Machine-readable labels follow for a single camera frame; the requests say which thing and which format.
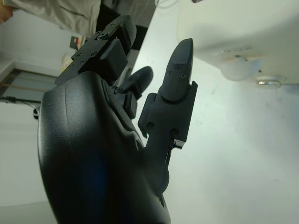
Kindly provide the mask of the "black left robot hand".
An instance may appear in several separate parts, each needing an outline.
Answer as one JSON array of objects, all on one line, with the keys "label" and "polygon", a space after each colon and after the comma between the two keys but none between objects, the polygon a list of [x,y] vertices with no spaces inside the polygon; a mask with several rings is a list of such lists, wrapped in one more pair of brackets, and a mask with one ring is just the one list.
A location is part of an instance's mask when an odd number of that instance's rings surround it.
[{"label": "black left robot hand", "polygon": [[193,40],[182,40],[157,93],[137,101],[153,78],[147,66],[121,76],[136,37],[129,15],[96,32],[44,93],[38,157],[60,224],[169,224],[163,192],[171,151],[186,143],[197,84],[190,80]]}]

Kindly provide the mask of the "person bare hand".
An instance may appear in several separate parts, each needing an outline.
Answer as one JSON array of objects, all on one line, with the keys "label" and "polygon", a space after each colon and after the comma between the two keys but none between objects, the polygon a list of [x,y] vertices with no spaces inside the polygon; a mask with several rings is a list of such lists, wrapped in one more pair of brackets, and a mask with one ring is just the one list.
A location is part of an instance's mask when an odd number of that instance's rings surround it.
[{"label": "person bare hand", "polygon": [[3,4],[0,5],[0,22],[5,23],[13,16],[13,9]]}]

